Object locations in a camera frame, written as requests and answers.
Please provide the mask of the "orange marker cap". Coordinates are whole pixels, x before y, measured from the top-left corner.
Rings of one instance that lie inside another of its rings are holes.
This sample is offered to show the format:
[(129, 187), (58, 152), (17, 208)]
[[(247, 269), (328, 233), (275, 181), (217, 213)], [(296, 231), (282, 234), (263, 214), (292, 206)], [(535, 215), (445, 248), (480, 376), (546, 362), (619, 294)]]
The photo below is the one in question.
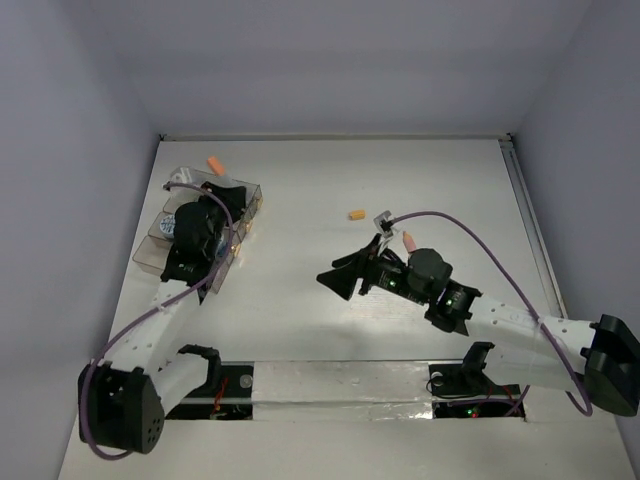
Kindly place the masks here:
[(215, 156), (211, 156), (207, 159), (207, 165), (214, 175), (218, 177), (226, 175), (226, 168)]

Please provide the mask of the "yellow marker cap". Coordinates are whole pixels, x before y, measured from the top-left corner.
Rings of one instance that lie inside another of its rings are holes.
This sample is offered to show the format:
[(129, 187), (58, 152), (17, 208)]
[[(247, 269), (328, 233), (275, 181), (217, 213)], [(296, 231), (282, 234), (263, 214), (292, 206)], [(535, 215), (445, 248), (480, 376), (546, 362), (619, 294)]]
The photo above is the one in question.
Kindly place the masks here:
[(365, 210), (354, 210), (354, 211), (351, 211), (348, 214), (348, 218), (351, 221), (363, 220), (363, 219), (366, 218), (366, 211)]

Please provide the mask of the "orange highlighter marker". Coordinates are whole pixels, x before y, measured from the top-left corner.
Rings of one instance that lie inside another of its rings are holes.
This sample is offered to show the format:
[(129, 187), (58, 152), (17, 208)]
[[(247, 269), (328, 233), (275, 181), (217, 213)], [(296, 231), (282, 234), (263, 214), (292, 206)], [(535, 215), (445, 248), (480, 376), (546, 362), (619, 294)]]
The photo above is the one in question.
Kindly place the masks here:
[(408, 253), (413, 253), (417, 249), (413, 237), (407, 231), (402, 234), (402, 242)]

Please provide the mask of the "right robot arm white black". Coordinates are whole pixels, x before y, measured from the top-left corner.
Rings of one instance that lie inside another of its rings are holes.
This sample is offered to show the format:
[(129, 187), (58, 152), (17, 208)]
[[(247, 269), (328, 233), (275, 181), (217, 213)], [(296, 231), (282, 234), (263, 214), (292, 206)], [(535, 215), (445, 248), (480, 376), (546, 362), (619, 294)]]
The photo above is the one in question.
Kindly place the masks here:
[(472, 339), (460, 368), (462, 384), (482, 392), (493, 383), (539, 386), (585, 395), (618, 416), (639, 410), (639, 341), (623, 320), (535, 317), (452, 280), (452, 266), (419, 248), (402, 261), (374, 236), (360, 250), (332, 262), (317, 281), (344, 300), (373, 287), (426, 308), (445, 332)]

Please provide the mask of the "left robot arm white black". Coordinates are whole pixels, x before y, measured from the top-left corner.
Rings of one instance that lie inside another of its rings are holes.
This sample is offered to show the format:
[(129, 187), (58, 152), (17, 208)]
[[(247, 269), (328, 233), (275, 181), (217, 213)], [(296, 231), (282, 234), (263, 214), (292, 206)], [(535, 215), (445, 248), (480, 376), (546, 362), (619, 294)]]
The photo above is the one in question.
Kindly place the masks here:
[(160, 284), (149, 310), (104, 345), (78, 378), (79, 436), (109, 461), (147, 454), (166, 415), (193, 392), (224, 388), (220, 354), (179, 333), (219, 292), (259, 209), (259, 186), (169, 181), (172, 196), (142, 245), (162, 245)]

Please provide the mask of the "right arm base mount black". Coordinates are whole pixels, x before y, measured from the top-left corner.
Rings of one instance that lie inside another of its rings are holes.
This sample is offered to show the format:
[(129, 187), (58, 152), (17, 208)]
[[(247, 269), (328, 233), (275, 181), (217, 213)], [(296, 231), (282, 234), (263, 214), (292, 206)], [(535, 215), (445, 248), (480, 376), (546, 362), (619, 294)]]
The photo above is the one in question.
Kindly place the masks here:
[(474, 342), (460, 362), (429, 366), (425, 389), (435, 419), (526, 417), (520, 387), (496, 384), (484, 373), (493, 348), (490, 342)]

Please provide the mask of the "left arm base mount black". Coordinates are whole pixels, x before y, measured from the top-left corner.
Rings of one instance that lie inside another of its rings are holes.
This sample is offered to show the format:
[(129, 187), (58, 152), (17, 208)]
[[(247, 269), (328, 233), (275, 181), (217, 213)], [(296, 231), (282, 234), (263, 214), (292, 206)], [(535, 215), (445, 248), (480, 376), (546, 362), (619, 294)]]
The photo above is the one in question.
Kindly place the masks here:
[(207, 377), (201, 386), (167, 413), (166, 420), (236, 421), (253, 418), (252, 362), (223, 362), (218, 350), (194, 344), (184, 346), (178, 353), (206, 360)]

